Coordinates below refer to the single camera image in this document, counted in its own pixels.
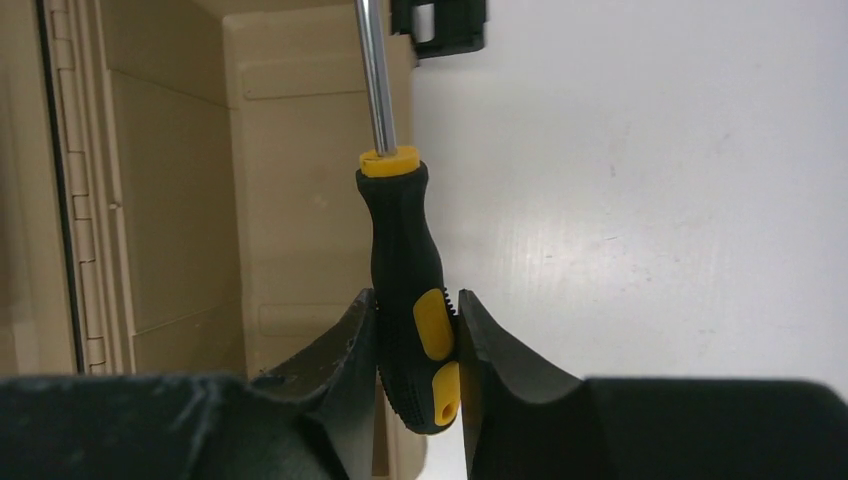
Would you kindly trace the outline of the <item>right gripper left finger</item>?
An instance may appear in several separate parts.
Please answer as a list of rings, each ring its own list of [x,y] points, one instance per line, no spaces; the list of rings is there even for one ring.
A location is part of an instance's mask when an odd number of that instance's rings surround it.
[[[5,479],[368,479],[374,293],[253,380],[221,373],[1,381]]]

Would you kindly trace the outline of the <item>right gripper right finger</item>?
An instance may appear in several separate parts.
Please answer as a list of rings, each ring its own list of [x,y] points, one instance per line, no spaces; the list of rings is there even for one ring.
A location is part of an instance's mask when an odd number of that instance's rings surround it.
[[[798,380],[577,378],[458,297],[471,479],[843,479],[847,405]]]

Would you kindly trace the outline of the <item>black yellow screwdriver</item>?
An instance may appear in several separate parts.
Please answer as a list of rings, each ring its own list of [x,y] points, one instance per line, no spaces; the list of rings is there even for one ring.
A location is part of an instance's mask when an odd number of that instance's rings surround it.
[[[460,387],[454,312],[425,215],[429,173],[397,141],[381,4],[358,1],[355,11],[374,136],[356,179],[372,220],[379,374],[404,425],[433,435],[456,419]]]

